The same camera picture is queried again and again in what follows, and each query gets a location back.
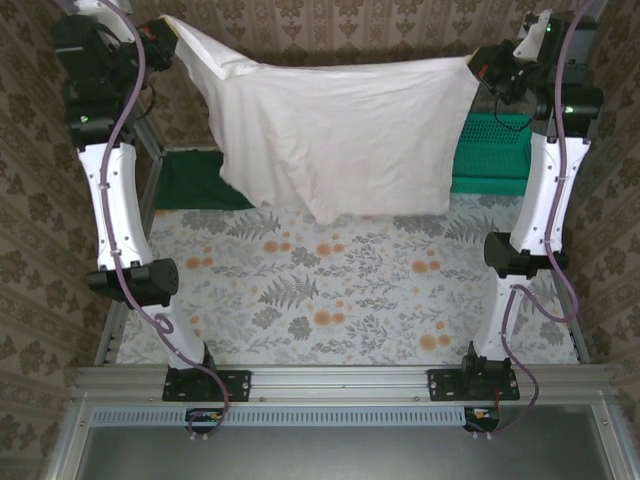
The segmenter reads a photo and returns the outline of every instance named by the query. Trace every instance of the black mounting bracket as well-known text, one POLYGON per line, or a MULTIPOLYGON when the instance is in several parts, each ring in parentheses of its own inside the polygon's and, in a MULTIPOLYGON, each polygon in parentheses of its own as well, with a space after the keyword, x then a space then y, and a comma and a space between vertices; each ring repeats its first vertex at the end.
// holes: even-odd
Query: black mounting bracket
POLYGON ((427 370, 432 402, 519 400, 520 390, 511 361, 478 357, 469 344, 469 352, 457 368, 427 370))
MULTIPOLYGON (((220 377, 227 387, 230 402, 249 401, 251 371, 217 370, 206 345, 202 365, 213 370, 220 377)), ((165 402, 222 402, 223 396, 216 381, 205 372, 197 368, 178 370, 169 367, 162 400, 165 402)))

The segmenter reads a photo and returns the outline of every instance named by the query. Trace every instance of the green plastic crate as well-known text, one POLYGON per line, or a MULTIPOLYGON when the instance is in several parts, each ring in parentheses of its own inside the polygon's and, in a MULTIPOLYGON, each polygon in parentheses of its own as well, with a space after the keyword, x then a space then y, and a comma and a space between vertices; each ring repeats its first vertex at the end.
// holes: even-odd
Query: green plastic crate
MULTIPOLYGON (((500 114, 500 121, 521 128, 526 115, 500 114)), ((453 163, 455 193, 524 195, 531 165, 531 129, 509 130, 491 113, 470 113, 453 163)))

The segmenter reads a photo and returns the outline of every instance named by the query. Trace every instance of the orange flower pattern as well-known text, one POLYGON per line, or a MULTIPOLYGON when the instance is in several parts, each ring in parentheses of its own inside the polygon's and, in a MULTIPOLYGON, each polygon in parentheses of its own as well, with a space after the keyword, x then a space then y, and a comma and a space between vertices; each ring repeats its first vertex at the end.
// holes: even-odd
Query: orange flower pattern
MULTIPOLYGON (((513 198, 464 195, 442 219, 330 226, 286 207, 182 211, 157 217, 151 241, 177 261, 183 309, 220 364, 457 363, 484 314, 485 218, 507 231, 518 210, 513 198)), ((549 277, 534 287, 560 308, 549 277)), ((132 315, 119 361, 162 361, 137 325, 132 315)), ((527 302, 513 348, 530 363, 575 361, 569 332, 527 302)))

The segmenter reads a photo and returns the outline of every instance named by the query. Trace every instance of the white towel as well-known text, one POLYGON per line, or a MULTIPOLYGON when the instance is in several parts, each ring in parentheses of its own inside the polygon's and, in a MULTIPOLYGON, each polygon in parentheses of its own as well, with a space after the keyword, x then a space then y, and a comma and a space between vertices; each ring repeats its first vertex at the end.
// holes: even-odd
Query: white towel
POLYGON ((478 83, 464 57, 384 65, 264 65, 165 17, 209 106, 221 177, 254 205, 341 214, 443 214, 478 83))

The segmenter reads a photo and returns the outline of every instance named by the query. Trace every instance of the patterned wallpaper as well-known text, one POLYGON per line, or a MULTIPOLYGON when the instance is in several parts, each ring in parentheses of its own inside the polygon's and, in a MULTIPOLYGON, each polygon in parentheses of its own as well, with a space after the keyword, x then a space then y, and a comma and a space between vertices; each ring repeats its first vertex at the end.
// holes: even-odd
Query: patterned wallpaper
POLYGON ((640 440, 640 2, 610 1, 593 54, 606 104, 576 180, 567 226, 580 323, 595 362, 611 364, 640 440))
POLYGON ((0 478, 38 478, 79 365, 90 365, 107 303, 95 225, 63 124, 43 0, 0 1, 0 478))
MULTIPOLYGON (((471 53, 515 38, 524 15, 578 0, 131 0, 144 22, 175 16, 260 62, 381 63, 471 53)), ((153 118, 167 145, 213 143, 207 105, 177 61, 154 79, 153 118)), ((481 91, 474 111, 492 111, 481 91)))
MULTIPOLYGON (((468 53, 515 36, 526 11, 574 0, 132 0, 136 21, 168 13, 259 61, 321 65, 468 53)), ((595 81, 607 105, 568 226, 581 323, 612 364, 640 426, 640 11, 603 13, 595 81)), ((51 0, 0 1, 0 478, 37 478, 68 387, 90 364, 107 303, 84 284, 94 224, 68 142, 51 0)), ((169 145, 210 143, 207 108, 177 64, 156 76, 154 119, 169 145)), ((474 108, 490 108, 479 95, 474 108)))

